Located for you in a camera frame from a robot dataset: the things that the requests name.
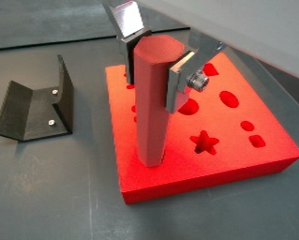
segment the gray table surface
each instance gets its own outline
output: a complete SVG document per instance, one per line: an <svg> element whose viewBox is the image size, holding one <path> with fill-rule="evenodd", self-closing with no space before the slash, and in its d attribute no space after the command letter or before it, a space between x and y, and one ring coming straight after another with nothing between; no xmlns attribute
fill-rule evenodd
<svg viewBox="0 0 299 240"><path fill-rule="evenodd" d="M73 134L0 137L0 239L299 240L299 160L279 174L124 205L104 74L122 63L114 39L0 52L0 106L9 80L57 84L56 54L74 86ZM251 85L299 145L297 104L276 81Z"/></svg>

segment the screw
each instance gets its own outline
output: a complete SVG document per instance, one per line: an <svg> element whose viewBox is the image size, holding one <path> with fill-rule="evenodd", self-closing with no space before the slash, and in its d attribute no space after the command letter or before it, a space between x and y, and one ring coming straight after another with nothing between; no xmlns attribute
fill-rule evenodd
<svg viewBox="0 0 299 240"><path fill-rule="evenodd" d="M224 43L221 41L217 42L216 46L215 46L215 50L221 50L224 47Z"/></svg>
<svg viewBox="0 0 299 240"><path fill-rule="evenodd" d="M195 91L201 92L205 89L208 82L209 78L200 70L197 70L188 78L188 87Z"/></svg>
<svg viewBox="0 0 299 240"><path fill-rule="evenodd" d="M49 120L49 126L53 126L53 125L54 125L54 121Z"/></svg>

